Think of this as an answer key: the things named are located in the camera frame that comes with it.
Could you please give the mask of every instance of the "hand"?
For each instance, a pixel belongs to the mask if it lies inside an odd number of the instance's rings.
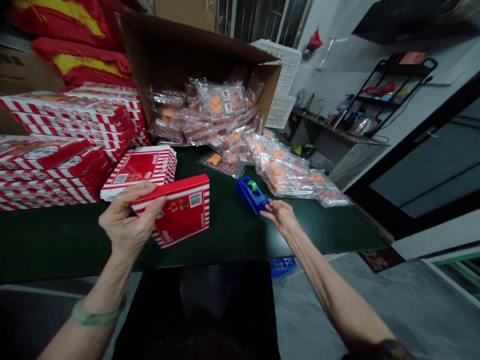
[[[260,215],[272,220],[285,240],[288,241],[295,233],[302,231],[294,209],[285,201],[271,200],[265,207],[269,212],[260,211]]]
[[[165,205],[166,197],[153,200],[141,216],[130,216],[130,203],[150,194],[157,186],[143,181],[126,187],[98,219],[99,225],[111,240],[112,254],[135,260],[150,238],[154,222]]]

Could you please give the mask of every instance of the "white plastic crate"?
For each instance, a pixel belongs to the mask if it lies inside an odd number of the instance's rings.
[[[274,95],[265,126],[283,129],[287,125],[296,100],[295,96]]]
[[[287,96],[302,58],[300,51],[265,39],[254,41],[251,45],[280,59],[280,61],[271,61],[267,62],[267,64],[281,64],[281,72],[276,84],[275,94]]]

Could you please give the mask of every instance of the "window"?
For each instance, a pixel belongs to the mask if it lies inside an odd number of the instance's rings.
[[[296,48],[312,0],[218,0],[216,31],[247,43],[268,39]]]

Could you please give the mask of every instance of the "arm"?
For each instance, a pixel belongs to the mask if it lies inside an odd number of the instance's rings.
[[[395,336],[363,297],[322,256],[283,201],[267,205],[271,219],[300,261],[321,307],[349,351],[378,345]]]
[[[111,240],[111,256],[83,307],[90,314],[107,314],[119,308],[134,262],[150,238],[154,221],[165,197],[150,203],[140,216],[129,217],[130,203],[150,194],[155,185],[144,181],[118,194],[98,220]],[[117,321],[85,326],[70,318],[40,355],[39,359],[101,359],[112,338]]]

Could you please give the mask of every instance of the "faucet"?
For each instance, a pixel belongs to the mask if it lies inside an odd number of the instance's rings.
[[[324,105],[325,105],[325,100],[319,99],[319,100],[317,100],[317,101],[315,101],[315,102],[318,103],[319,101],[321,101],[321,102],[323,102],[323,103],[321,104],[320,110],[318,110],[318,113],[316,114],[316,118],[317,118],[317,119],[320,117],[320,113],[321,113],[322,110],[324,109]]]

